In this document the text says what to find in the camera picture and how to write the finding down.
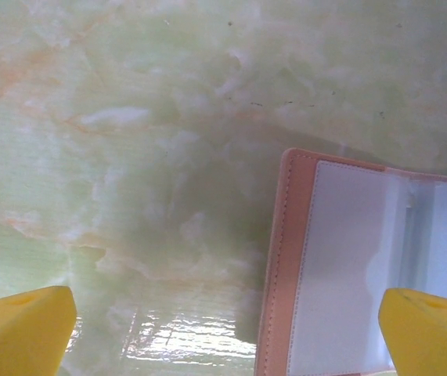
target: white marble pattern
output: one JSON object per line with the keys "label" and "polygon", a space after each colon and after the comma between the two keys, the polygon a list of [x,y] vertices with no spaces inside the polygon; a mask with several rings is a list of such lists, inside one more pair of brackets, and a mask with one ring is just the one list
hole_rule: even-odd
{"label": "white marble pattern", "polygon": [[287,147],[447,173],[447,2],[0,0],[0,296],[61,374],[252,374]]}

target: wallet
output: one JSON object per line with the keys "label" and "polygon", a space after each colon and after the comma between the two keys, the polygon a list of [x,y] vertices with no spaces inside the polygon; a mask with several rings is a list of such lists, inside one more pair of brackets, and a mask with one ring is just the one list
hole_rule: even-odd
{"label": "wallet", "polygon": [[447,298],[447,176],[288,150],[266,273],[256,376],[394,369],[385,290]]}

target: green marble surface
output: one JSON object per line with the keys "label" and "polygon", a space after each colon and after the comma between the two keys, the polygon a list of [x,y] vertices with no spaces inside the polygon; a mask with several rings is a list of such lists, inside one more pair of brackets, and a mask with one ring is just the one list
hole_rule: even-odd
{"label": "green marble surface", "polygon": [[447,2],[0,0],[0,297],[61,375],[251,375],[280,154],[447,173]]}

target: pink stitching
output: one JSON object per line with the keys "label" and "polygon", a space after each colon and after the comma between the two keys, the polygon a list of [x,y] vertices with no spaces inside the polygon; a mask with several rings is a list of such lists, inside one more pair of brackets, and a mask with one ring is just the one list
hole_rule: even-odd
{"label": "pink stitching", "polygon": [[280,239],[279,239],[279,247],[277,248],[277,261],[276,261],[276,266],[275,266],[274,276],[273,276],[272,302],[270,305],[269,327],[267,328],[267,342],[266,342],[266,346],[265,346],[265,359],[263,362],[263,375],[265,375],[265,376],[267,375],[267,366],[268,366],[268,362],[269,362],[270,334],[272,332],[272,317],[273,317],[274,308],[276,305],[277,276],[279,274],[280,253],[282,251],[282,246],[283,246],[284,220],[286,219],[287,199],[289,198],[289,186],[290,186],[290,181],[291,181],[291,172],[293,171],[294,160],[299,157],[314,159],[307,155],[295,154],[295,155],[291,156],[290,163],[288,166],[289,172],[287,173],[286,196],[284,197],[283,216],[281,218],[281,223],[280,223]]}

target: pink leather wallet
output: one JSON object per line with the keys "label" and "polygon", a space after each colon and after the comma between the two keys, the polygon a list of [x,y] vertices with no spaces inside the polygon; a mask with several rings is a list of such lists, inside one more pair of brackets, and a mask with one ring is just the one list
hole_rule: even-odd
{"label": "pink leather wallet", "polygon": [[255,375],[393,369],[377,321],[389,287],[447,298],[447,176],[288,150]]}

